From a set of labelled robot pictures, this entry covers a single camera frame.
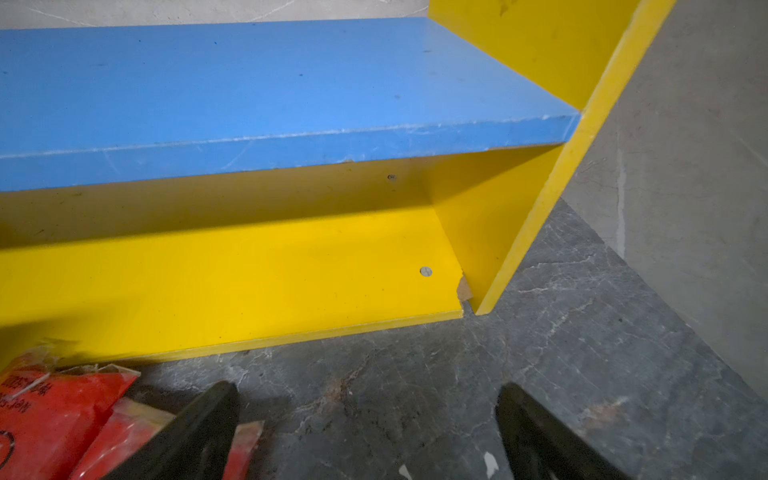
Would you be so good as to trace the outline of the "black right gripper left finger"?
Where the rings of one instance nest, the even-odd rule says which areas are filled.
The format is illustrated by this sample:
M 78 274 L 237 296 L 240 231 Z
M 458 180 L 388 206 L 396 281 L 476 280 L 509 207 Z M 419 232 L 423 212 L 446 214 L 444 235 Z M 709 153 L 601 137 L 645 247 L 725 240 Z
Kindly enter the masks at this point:
M 219 381 L 188 404 L 108 479 L 221 479 L 239 419 L 234 383 Z

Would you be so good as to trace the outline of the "red white-label spaghetti bag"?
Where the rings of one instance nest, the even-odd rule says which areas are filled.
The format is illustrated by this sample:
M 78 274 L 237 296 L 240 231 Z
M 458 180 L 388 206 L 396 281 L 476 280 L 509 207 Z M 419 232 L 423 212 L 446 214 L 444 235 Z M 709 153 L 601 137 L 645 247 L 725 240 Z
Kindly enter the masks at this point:
M 101 479 L 148 443 L 175 415 L 129 398 L 120 399 L 112 414 L 70 474 L 70 479 Z M 245 479 L 263 432 L 263 421 L 235 430 L 224 480 Z

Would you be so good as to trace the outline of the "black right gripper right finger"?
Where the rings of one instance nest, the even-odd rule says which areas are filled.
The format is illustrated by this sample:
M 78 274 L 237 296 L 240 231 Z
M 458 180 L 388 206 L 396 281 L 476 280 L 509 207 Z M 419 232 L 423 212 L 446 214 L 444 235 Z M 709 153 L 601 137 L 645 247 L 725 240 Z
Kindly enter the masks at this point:
M 626 479 L 520 385 L 501 387 L 495 418 L 516 479 Z

